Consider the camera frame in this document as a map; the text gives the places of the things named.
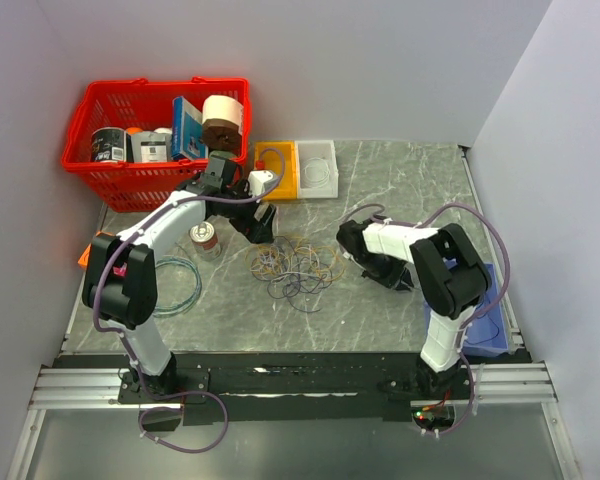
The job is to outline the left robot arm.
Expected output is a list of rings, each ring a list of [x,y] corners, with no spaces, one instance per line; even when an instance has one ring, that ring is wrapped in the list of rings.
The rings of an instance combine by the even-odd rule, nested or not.
[[[155,323],[156,265],[191,228],[223,217],[252,244],[274,239],[275,206],[264,198],[281,182],[271,170],[243,174],[234,160],[212,158],[205,170],[179,183],[143,220],[90,245],[82,302],[94,328],[121,340],[142,390],[157,402],[178,389],[177,361]]]

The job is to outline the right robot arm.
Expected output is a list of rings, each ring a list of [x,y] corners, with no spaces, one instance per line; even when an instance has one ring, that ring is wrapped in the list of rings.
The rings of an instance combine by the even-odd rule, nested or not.
[[[491,276],[464,229],[347,220],[336,240],[362,276],[394,291],[419,286],[429,306],[424,345],[416,361],[418,390],[439,398],[459,369],[465,332],[491,288]]]

